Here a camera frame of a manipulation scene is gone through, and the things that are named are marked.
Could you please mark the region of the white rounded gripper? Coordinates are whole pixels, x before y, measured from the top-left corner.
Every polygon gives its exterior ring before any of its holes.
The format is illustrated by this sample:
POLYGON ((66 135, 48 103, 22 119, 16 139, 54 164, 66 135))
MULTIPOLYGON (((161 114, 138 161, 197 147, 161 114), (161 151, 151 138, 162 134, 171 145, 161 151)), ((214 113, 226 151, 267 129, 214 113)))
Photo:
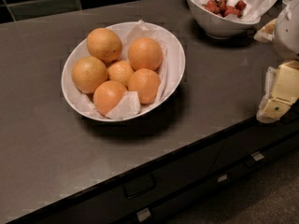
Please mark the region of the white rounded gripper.
MULTIPOLYGON (((256 41, 271 43, 284 59, 299 59, 299 0, 291 0, 277 19, 254 35, 256 41)), ((264 96, 256 119, 261 123, 280 120, 299 99, 299 62, 287 61, 278 68, 269 67, 265 75, 264 96)))

